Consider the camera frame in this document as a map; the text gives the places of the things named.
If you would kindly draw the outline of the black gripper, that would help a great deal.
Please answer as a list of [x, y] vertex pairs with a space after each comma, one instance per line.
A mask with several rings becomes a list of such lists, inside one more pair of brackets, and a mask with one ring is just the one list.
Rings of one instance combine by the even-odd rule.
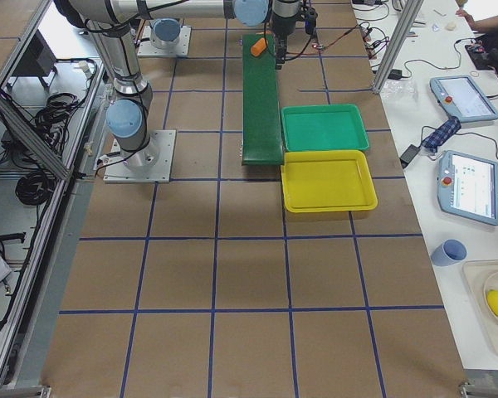
[[283, 66], [286, 62], [288, 36], [274, 35], [274, 40], [275, 40], [275, 52], [276, 52], [275, 70], [279, 70], [280, 66]]

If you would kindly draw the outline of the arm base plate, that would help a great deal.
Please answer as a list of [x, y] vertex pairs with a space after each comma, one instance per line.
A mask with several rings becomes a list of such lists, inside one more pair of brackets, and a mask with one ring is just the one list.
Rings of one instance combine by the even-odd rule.
[[140, 38], [138, 57], [142, 58], [186, 58], [190, 47], [192, 28], [182, 26], [178, 37], [172, 41], [159, 38], [147, 25]]
[[148, 146], [128, 158], [130, 153], [121, 152], [120, 145], [114, 138], [111, 149], [117, 152], [117, 156], [104, 162], [104, 182], [169, 182], [175, 141], [175, 130], [153, 130], [150, 132]]

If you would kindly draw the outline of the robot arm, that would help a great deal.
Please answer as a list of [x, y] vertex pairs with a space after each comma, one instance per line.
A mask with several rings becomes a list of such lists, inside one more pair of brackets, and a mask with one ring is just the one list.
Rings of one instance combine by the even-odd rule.
[[164, 17], [237, 18], [236, 1], [56, 1], [57, 11], [95, 40], [105, 67], [112, 73], [115, 102], [105, 122], [130, 170], [149, 171], [159, 148], [147, 127], [152, 88], [144, 78], [131, 34], [134, 19]]
[[[225, 17], [236, 18], [239, 22], [254, 27], [270, 24], [274, 37], [275, 69], [302, 56], [314, 39], [317, 11], [306, 1], [226, 1], [223, 6]], [[296, 56], [287, 56], [288, 37], [294, 33], [296, 24], [303, 22], [309, 36], [303, 49]]]

